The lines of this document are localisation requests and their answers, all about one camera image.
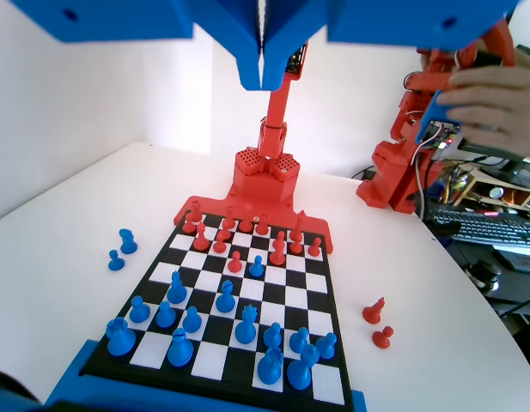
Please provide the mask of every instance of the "white square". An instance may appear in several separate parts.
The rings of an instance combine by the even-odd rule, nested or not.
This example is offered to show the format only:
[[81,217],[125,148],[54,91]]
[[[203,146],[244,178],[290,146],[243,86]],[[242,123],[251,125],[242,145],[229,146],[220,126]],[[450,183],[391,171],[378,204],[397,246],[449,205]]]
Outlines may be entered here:
[[259,361],[265,357],[265,354],[261,354],[260,352],[257,352],[255,354],[255,368],[253,369],[253,382],[252,386],[253,388],[260,388],[260,389],[267,389],[268,391],[275,391],[275,392],[283,392],[283,362],[282,362],[282,369],[280,373],[280,379],[276,381],[276,383],[272,385],[264,384],[261,379],[259,379],[259,374],[257,373],[257,367],[259,365]]
[[129,317],[129,315],[131,314],[131,311],[133,310],[133,306],[131,306],[131,309],[129,309],[127,316],[125,316],[125,320],[127,321],[127,325],[129,326],[130,329],[147,330],[150,324],[152,323],[152,319],[154,318],[155,313],[158,311],[158,305],[154,305],[153,303],[146,303],[146,302],[144,303],[150,306],[150,315],[144,322],[136,324]]
[[285,274],[286,270],[284,268],[267,266],[265,270],[265,282],[285,286]]
[[154,282],[171,283],[173,272],[176,270],[179,270],[179,265],[160,262],[155,267],[149,279]]
[[307,273],[307,290],[327,294],[326,277],[314,273]]
[[159,369],[168,355],[171,336],[162,333],[146,332],[131,358],[132,365]]
[[285,287],[285,305],[308,309],[307,290],[301,288]]
[[182,260],[182,264],[180,265],[183,268],[202,269],[204,267],[205,258],[207,258],[207,254],[205,253],[200,253],[199,251],[188,251],[185,258]]
[[227,351],[228,346],[201,342],[192,367],[192,375],[221,380],[224,361],[227,359]]
[[332,315],[324,312],[308,311],[308,331],[313,335],[320,336],[333,332]]
[[221,294],[217,293],[215,295],[215,300],[213,300],[213,307],[211,308],[211,313],[210,315],[213,315],[213,316],[219,316],[221,318],[229,318],[229,319],[234,319],[235,316],[236,316],[236,307],[238,307],[238,296],[234,296],[232,295],[232,297],[234,298],[234,308],[230,311],[230,312],[227,312],[227,313],[222,313],[222,312],[219,312],[219,310],[216,308],[216,299],[221,296]]
[[260,323],[267,326],[278,322],[283,327],[283,318],[285,315],[285,306],[278,303],[262,302]]
[[256,281],[255,279],[247,279],[244,277],[244,279],[241,281],[240,297],[253,300],[262,300],[264,288],[264,282]]
[[[184,311],[182,313],[182,316],[180,317],[180,322],[179,322],[179,327],[180,328],[183,327],[182,323],[185,320],[187,313],[188,313],[187,311]],[[207,319],[210,318],[210,315],[208,315],[207,313],[198,312],[198,315],[202,318],[202,325],[195,332],[192,332],[192,333],[188,333],[187,332],[186,333],[186,337],[188,339],[192,339],[193,341],[201,341],[202,340],[202,338],[204,337],[205,326],[207,325]]]
[[251,246],[251,239],[251,234],[236,232],[234,233],[234,237],[232,238],[232,244],[237,246],[249,247]]
[[207,290],[208,292],[215,293],[217,290],[219,290],[219,283],[221,283],[220,273],[202,270],[201,272],[199,272],[199,276],[196,280],[194,288],[199,290]]
[[288,255],[286,257],[285,269],[297,270],[298,272],[304,272],[307,270],[305,264],[305,258],[301,256]]
[[190,246],[192,246],[192,243],[194,242],[193,236],[186,236],[185,234],[177,234],[173,242],[171,242],[171,245],[169,247],[173,247],[175,249],[181,249],[182,251],[187,251],[190,249]]
[[312,374],[314,399],[344,405],[343,385],[338,368],[317,363],[313,366]]
[[182,302],[180,303],[169,302],[168,294],[165,294],[165,296],[163,297],[163,301],[169,302],[169,305],[171,305],[171,307],[174,307],[175,309],[182,309],[184,311],[186,309],[186,305],[188,304],[188,300],[190,299],[191,294],[192,294],[192,288],[186,287],[186,297]]
[[253,339],[250,343],[240,343],[238,339],[236,339],[236,326],[238,326],[238,324],[241,324],[241,320],[235,319],[228,345],[231,348],[245,349],[255,352],[257,350],[257,340],[259,339],[259,324],[253,324],[253,326],[255,326],[255,339]]

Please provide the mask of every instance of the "keyboard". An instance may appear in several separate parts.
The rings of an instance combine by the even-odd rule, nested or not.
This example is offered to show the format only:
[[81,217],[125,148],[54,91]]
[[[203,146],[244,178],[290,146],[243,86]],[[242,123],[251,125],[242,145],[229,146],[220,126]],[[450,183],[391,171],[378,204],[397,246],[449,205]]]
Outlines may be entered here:
[[507,217],[484,216],[473,212],[432,210],[430,217],[435,223],[459,222],[461,230],[452,238],[463,242],[483,245],[530,247],[530,222]]

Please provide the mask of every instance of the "desk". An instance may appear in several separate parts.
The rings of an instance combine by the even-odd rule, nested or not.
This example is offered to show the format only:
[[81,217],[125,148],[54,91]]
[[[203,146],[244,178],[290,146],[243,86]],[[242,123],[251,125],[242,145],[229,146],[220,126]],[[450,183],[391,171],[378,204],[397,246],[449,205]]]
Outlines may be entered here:
[[[0,370],[45,401],[86,339],[101,338],[184,201],[224,197],[233,165],[234,155],[133,143],[5,216]],[[482,295],[416,216],[368,208],[357,185],[303,173],[295,208],[330,223],[350,386],[369,411],[530,410],[530,367]],[[139,249],[110,272],[121,227]],[[383,321],[366,323],[362,308],[381,296]],[[392,345],[380,350],[371,333],[387,324]]]

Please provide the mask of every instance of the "blue plastic part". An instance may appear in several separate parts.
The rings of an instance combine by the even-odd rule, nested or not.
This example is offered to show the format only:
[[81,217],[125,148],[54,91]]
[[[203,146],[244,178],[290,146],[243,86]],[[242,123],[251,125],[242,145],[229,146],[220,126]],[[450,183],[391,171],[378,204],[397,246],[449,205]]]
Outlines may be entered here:
[[150,316],[150,306],[144,303],[141,296],[135,296],[133,299],[131,299],[131,306],[132,309],[129,313],[129,319],[136,324],[144,322],[146,319],[148,319],[148,316]]
[[280,335],[280,331],[282,330],[282,326],[278,322],[274,322],[270,328],[265,330],[265,333],[263,334],[263,343],[267,348],[277,348],[280,346],[280,343],[282,343],[282,335]]
[[183,367],[186,365],[194,353],[192,342],[186,339],[184,329],[177,329],[173,332],[173,343],[168,350],[168,361],[174,367]]
[[186,287],[182,284],[180,279],[180,273],[176,270],[171,275],[171,288],[168,291],[168,300],[171,303],[180,303],[186,299],[188,291]]
[[266,385],[275,384],[282,374],[283,354],[278,348],[269,348],[257,365],[259,379]]
[[115,318],[108,322],[107,337],[110,339],[107,348],[112,356],[122,356],[129,353],[135,346],[135,332],[127,327],[123,318]]
[[189,0],[11,0],[64,42],[189,39]]
[[162,302],[158,310],[158,314],[155,316],[155,322],[163,329],[170,327],[175,322],[177,314],[175,310],[169,305],[169,302]]
[[308,344],[308,329],[302,326],[299,331],[289,338],[289,347],[296,354],[301,353],[302,349]]
[[222,313],[228,313],[236,304],[234,297],[232,296],[232,289],[234,286],[231,281],[224,281],[222,283],[222,294],[216,298],[216,309]]
[[337,337],[333,332],[329,332],[326,337],[321,337],[316,342],[316,348],[320,352],[322,359],[331,359],[335,355],[335,342]]
[[255,262],[249,266],[249,273],[253,277],[261,277],[265,269],[263,268],[263,258],[260,255],[255,257]]
[[131,255],[138,249],[138,245],[133,237],[133,232],[129,229],[120,229],[119,236],[123,241],[123,244],[119,248],[125,255]]
[[187,310],[185,320],[182,321],[182,327],[188,333],[198,331],[202,325],[202,317],[198,315],[198,309],[195,306],[190,306]]
[[118,251],[110,251],[108,255],[110,256],[110,259],[112,259],[108,262],[108,269],[114,272],[123,269],[125,266],[125,260],[119,257]]
[[311,345],[305,345],[301,351],[301,359],[294,360],[288,366],[288,381],[299,391],[310,385],[310,368],[318,361],[320,354],[318,349]]

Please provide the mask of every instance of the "blue pawn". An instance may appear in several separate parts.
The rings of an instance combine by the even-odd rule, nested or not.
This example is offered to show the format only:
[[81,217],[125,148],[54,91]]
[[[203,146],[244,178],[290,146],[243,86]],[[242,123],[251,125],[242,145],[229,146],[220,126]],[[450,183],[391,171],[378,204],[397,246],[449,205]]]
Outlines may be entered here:
[[320,358],[318,349],[311,345],[305,345],[301,351],[301,360],[294,360],[288,366],[288,381],[299,391],[310,385],[310,368]]
[[335,348],[333,345],[335,345],[336,341],[337,337],[333,332],[328,333],[326,337],[318,339],[318,342],[316,342],[316,348],[320,352],[322,359],[331,359],[335,355]]
[[144,322],[146,319],[148,319],[148,316],[150,316],[150,306],[144,303],[142,297],[135,296],[133,299],[131,299],[131,304],[132,309],[131,313],[129,313],[130,320],[136,324],[140,324],[141,322]]
[[257,308],[252,305],[244,306],[244,310],[241,313],[241,322],[236,326],[235,335],[239,343],[251,343],[257,331],[255,330],[255,319],[257,318]]
[[183,329],[177,329],[173,332],[173,343],[168,350],[168,361],[174,367],[183,367],[192,358],[194,347],[192,342],[186,339],[186,332]]
[[236,304],[235,299],[232,297],[232,290],[234,286],[231,281],[224,281],[222,283],[222,295],[216,298],[216,309],[222,313],[228,313]]
[[135,332],[127,327],[127,321],[123,318],[115,318],[108,322],[107,337],[108,353],[112,356],[127,354],[135,346]]
[[118,251],[110,251],[110,253],[108,254],[112,259],[108,263],[108,269],[113,270],[115,272],[116,270],[120,270],[125,266],[125,260],[121,257],[118,257]]
[[255,257],[255,263],[249,267],[249,273],[251,274],[251,276],[261,277],[263,275],[263,272],[265,270],[263,269],[262,262],[263,262],[263,258],[261,257],[261,255],[257,255]]
[[177,314],[169,305],[169,302],[162,302],[160,304],[160,310],[155,317],[155,322],[158,324],[158,326],[163,329],[168,328],[175,322],[175,318],[177,318]]
[[120,229],[119,230],[119,236],[121,237],[121,240],[123,244],[119,248],[122,253],[125,255],[131,255],[134,253],[138,245],[135,243],[135,238],[133,237],[133,232],[129,229]]
[[187,294],[188,292],[180,279],[180,273],[176,270],[171,275],[171,288],[168,291],[168,300],[171,303],[180,303],[186,299]]
[[182,321],[182,327],[188,333],[196,332],[202,325],[202,317],[198,315],[198,309],[195,306],[190,306],[186,314],[185,320]]
[[266,385],[275,384],[282,374],[283,354],[278,348],[269,348],[257,365],[259,379]]
[[301,353],[303,347],[308,343],[307,339],[308,329],[302,326],[301,328],[299,328],[299,331],[297,333],[291,335],[291,338],[289,339],[289,347],[296,354],[299,354]]
[[282,336],[280,335],[282,326],[278,322],[274,322],[270,328],[265,330],[263,334],[263,342],[267,348],[277,348],[282,342]]

